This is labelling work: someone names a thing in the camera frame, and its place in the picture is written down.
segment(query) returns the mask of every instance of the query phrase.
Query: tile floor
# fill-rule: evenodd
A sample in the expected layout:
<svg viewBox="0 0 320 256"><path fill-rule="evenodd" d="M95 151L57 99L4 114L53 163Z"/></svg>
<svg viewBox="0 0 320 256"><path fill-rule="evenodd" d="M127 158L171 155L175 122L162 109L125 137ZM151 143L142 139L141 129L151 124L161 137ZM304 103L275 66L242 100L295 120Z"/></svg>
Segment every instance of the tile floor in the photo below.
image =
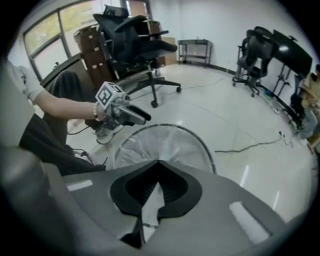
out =
<svg viewBox="0 0 320 256"><path fill-rule="evenodd" d="M167 80L181 83L182 92L172 86L157 90L158 108L151 107L151 89L131 95L132 104L149 112L152 120L146 125L171 123L195 132L211 151L217 174L227 177L272 207L286 222L304 212L310 204L312 168L315 156L296 137L294 147L283 140L259 145L241 153L215 153L239 150L258 142L270 142L285 134L286 142L293 135L288 118L275 114L261 97L251 97L248 87L232 86L232 76L218 70L192 66L169 65L160 70ZM124 85L128 91L133 85ZM86 127L84 122L72 129ZM89 152L96 164L112 155L133 131L140 126L124 127L108 145L96 143L93 130L68 136L73 148Z"/></svg>

